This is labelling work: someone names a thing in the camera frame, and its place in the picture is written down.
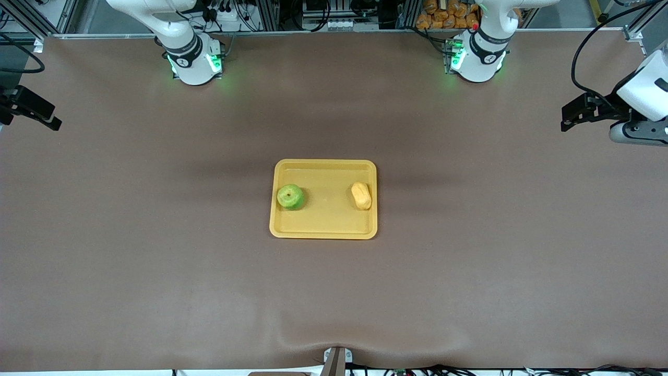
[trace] snack package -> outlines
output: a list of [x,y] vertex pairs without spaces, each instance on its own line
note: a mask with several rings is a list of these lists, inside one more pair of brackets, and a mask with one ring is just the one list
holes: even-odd
[[478,16],[475,13],[469,13],[466,18],[466,27],[469,29],[477,29],[478,26],[480,26],[480,22],[478,21]]
[[427,14],[434,14],[438,10],[438,2],[436,0],[424,0],[422,7]]
[[448,18],[443,21],[443,28],[444,29],[451,29],[455,27],[455,16],[449,15]]
[[466,20],[461,17],[456,17],[455,29],[465,29],[465,28],[466,28]]
[[415,21],[415,27],[420,30],[429,29],[431,23],[432,23],[431,16],[425,13],[420,13],[420,15],[417,17],[417,21]]
[[455,17],[463,17],[466,15],[468,7],[466,4],[460,3],[458,0],[449,0],[448,1],[448,14],[454,15]]
[[443,29],[443,21],[432,20],[432,29]]
[[434,13],[434,21],[436,21],[436,22],[439,22],[439,21],[443,22],[447,19],[448,19],[448,11],[444,11],[444,10],[439,9]]

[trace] brown table surface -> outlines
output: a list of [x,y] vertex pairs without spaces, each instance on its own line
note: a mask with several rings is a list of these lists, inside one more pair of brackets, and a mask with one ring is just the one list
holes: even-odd
[[[150,39],[50,39],[0,134],[0,369],[668,365],[666,150],[563,134],[583,32],[518,33],[485,84],[413,34],[239,38],[171,80]],[[641,61],[582,55],[607,93]],[[284,158],[369,159],[370,241],[269,233]]]

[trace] green led light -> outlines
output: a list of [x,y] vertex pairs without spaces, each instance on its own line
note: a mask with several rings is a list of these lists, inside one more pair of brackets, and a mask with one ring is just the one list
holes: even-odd
[[169,61],[169,65],[172,66],[172,72],[174,72],[174,74],[178,75],[178,74],[176,73],[176,67],[174,66],[174,62],[172,61],[172,58],[170,58],[169,55],[167,55],[167,61]]
[[217,55],[211,56],[211,55],[207,54],[206,59],[208,60],[209,65],[211,66],[211,69],[214,72],[220,72],[222,63],[220,62],[220,57],[219,56],[217,56]]
[[452,57],[452,69],[457,70],[461,68],[465,57],[466,50],[462,48],[455,56]]

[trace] black cable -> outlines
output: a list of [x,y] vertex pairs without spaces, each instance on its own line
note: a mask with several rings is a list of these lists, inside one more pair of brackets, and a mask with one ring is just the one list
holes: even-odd
[[243,5],[244,5],[244,11],[245,11],[246,14],[248,15],[248,20],[249,20],[250,23],[253,25],[253,29],[255,29],[255,31],[262,31],[262,30],[260,30],[260,26],[259,26],[259,25],[255,25],[255,21],[253,21],[253,15],[252,15],[252,14],[250,13],[250,11],[248,10],[248,2],[244,1]]
[[[301,31],[306,31],[306,29],[299,25],[297,23],[297,15],[300,13],[301,9],[297,10],[297,13],[295,14],[295,6],[297,3],[299,3],[300,0],[293,0],[293,2],[290,4],[290,18],[292,19],[293,23],[295,24],[295,27]],[[331,14],[331,4],[329,3],[329,0],[323,0],[325,2],[325,7],[323,8],[323,16],[320,19],[320,22],[318,23],[318,26],[315,27],[315,29],[308,30],[311,33],[315,33],[316,31],[319,31],[322,29],[325,25],[327,25],[327,22],[329,21],[329,15]]]
[[420,31],[420,29],[418,29],[416,27],[413,27],[413,26],[404,26],[401,29],[412,30],[416,34],[418,34],[419,36],[421,36],[423,38],[426,38],[427,40],[432,40],[432,41],[435,41],[435,42],[438,42],[438,43],[445,43],[446,42],[445,39],[434,38],[430,35],[427,35],[427,33],[423,33],[422,31]]
[[35,60],[39,64],[39,68],[37,69],[13,69],[13,68],[0,68],[0,72],[7,72],[7,73],[21,73],[21,74],[31,74],[31,73],[40,73],[44,72],[44,63],[41,62],[40,59],[37,58],[32,52],[28,51],[25,47],[22,45],[16,43],[14,39],[11,39],[10,37],[7,36],[7,34],[3,33],[0,31],[0,37],[3,39],[7,40],[11,45],[14,45],[15,47],[18,47],[19,50],[25,52],[30,58]]
[[5,26],[7,26],[7,22],[9,22],[9,14],[5,13],[4,10],[0,9],[0,22],[4,22],[2,26],[0,26],[0,29],[3,29]]
[[441,54],[446,54],[447,53],[444,50],[441,50],[441,48],[438,47],[436,44],[434,44],[434,40],[432,39],[432,37],[427,32],[427,29],[424,29],[424,33],[425,33],[425,35],[427,35],[427,39],[429,40],[429,44],[431,44],[432,47],[434,47],[436,49],[436,51],[439,51]]
[[241,8],[239,6],[238,0],[234,0],[234,8],[236,9],[236,13],[238,14],[239,18],[241,18],[241,21],[244,23],[244,25],[246,25],[246,27],[251,31],[257,31],[253,29],[253,27],[249,25],[248,22],[246,22],[244,16],[241,15]]
[[194,23],[195,25],[199,26],[199,30],[204,30],[204,29],[206,29],[206,24],[203,25],[203,24],[201,24],[201,23],[199,23],[199,22],[197,22],[197,21],[194,20],[194,19],[195,19],[195,16],[193,16],[193,17],[186,17],[183,13],[181,13],[181,12],[179,12],[179,11],[176,11],[176,14],[178,14],[179,16],[181,16],[181,18],[185,19],[188,23]]
[[368,17],[373,17],[373,16],[378,15],[378,10],[377,9],[372,10],[372,11],[364,11],[364,10],[362,10],[361,7],[358,7],[358,5],[361,5],[360,4],[361,2],[362,2],[362,0],[352,0],[350,2],[349,8],[354,14],[356,14],[358,17],[362,17],[362,18],[368,18]]
[[218,23],[218,20],[217,20],[217,19],[214,19],[213,22],[215,22],[216,25],[218,26],[218,31],[222,33],[222,26],[220,26],[220,24]]
[[582,48],[585,46],[585,44],[587,44],[587,42],[589,41],[589,39],[591,39],[591,37],[592,37],[598,30],[600,30],[603,26],[607,25],[608,23],[610,23],[610,22],[612,22],[612,21],[614,21],[614,20],[616,20],[616,19],[622,18],[622,17],[624,17],[624,16],[627,15],[627,14],[631,14],[631,13],[633,13],[633,12],[635,12],[635,11],[639,11],[640,9],[643,9],[643,8],[646,8],[646,7],[649,7],[649,6],[652,6],[652,5],[654,5],[654,4],[656,4],[656,3],[660,2],[660,1],[662,1],[662,0],[651,0],[651,1],[648,1],[648,2],[646,2],[645,4],[639,5],[639,6],[635,7],[635,8],[628,9],[628,10],[626,10],[626,11],[623,11],[623,12],[619,13],[619,14],[616,14],[616,15],[614,15],[614,16],[608,18],[607,20],[601,22],[600,25],[594,27],[594,29],[593,29],[592,31],[590,31],[589,34],[587,34],[586,37],[584,37],[582,43],[580,43],[580,46],[579,46],[578,49],[575,51],[575,55],[573,56],[573,63],[570,65],[570,80],[573,81],[573,84],[574,84],[577,88],[579,88],[580,90],[583,90],[583,91],[588,92],[589,94],[591,94],[591,95],[593,95],[593,96],[598,97],[598,98],[601,99],[607,106],[609,106],[610,108],[612,108],[615,112],[617,112],[617,113],[619,113],[619,114],[624,114],[624,112],[621,112],[617,107],[613,106],[613,105],[612,105],[612,104],[611,104],[611,103],[610,103],[610,102],[609,102],[609,101],[608,101],[608,100],[607,100],[601,93],[599,93],[599,92],[597,92],[597,91],[594,91],[593,89],[590,89],[590,88],[588,88],[588,87],[586,87],[586,86],[580,84],[580,82],[578,82],[578,80],[575,78],[575,66],[576,66],[576,64],[577,64],[577,62],[578,62],[578,57],[580,56],[580,53],[582,52]]

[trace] orange bag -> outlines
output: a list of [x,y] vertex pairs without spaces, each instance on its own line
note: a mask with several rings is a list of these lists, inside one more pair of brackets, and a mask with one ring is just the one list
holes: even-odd
[[421,13],[417,17],[417,21],[415,21],[415,27],[424,30],[424,29],[429,29],[432,25],[432,18],[428,14]]
[[448,19],[448,11],[444,11],[444,10],[439,9],[434,13],[434,21],[443,22],[447,19]]
[[438,3],[436,0],[424,0],[422,7],[427,14],[434,14],[438,10]]
[[448,19],[443,21],[443,28],[444,29],[451,29],[455,27],[455,16],[449,15]]

